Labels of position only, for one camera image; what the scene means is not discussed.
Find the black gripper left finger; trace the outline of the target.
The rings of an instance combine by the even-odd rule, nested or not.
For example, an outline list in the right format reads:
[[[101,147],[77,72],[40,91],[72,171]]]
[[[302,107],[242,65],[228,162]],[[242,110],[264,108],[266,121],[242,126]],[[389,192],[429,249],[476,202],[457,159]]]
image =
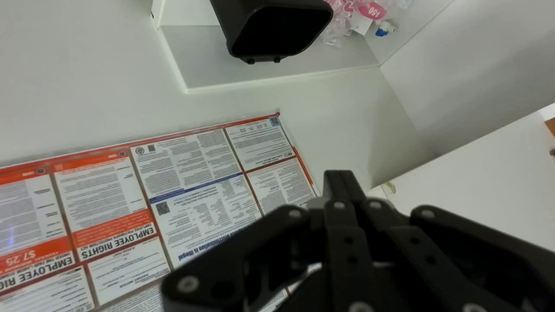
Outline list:
[[[308,209],[282,205],[164,277],[165,312],[257,312],[308,271]]]

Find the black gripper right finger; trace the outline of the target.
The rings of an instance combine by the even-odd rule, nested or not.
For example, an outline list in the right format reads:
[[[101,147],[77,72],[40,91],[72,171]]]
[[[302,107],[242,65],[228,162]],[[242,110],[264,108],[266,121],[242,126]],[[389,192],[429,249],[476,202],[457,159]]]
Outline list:
[[[325,173],[337,304],[370,312],[555,312],[555,252],[448,209],[405,214],[349,169]]]

